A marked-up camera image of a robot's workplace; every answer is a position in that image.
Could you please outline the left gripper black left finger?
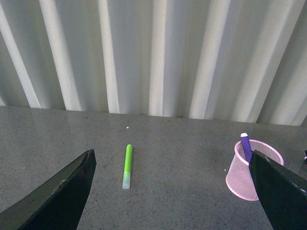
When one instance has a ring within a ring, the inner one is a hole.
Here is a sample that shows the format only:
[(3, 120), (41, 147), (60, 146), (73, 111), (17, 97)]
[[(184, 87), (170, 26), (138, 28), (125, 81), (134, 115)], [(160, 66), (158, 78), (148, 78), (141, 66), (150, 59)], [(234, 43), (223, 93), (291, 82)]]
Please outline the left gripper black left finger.
[(87, 150), (26, 197), (0, 214), (2, 230), (75, 230), (96, 168)]

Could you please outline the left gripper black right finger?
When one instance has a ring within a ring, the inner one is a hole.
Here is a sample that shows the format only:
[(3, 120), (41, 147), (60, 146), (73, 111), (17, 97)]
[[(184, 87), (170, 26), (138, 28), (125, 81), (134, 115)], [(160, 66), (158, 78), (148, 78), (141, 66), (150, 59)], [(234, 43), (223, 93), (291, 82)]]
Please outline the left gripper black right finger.
[(254, 150), (250, 174), (260, 203), (275, 230), (307, 228), (307, 180)]

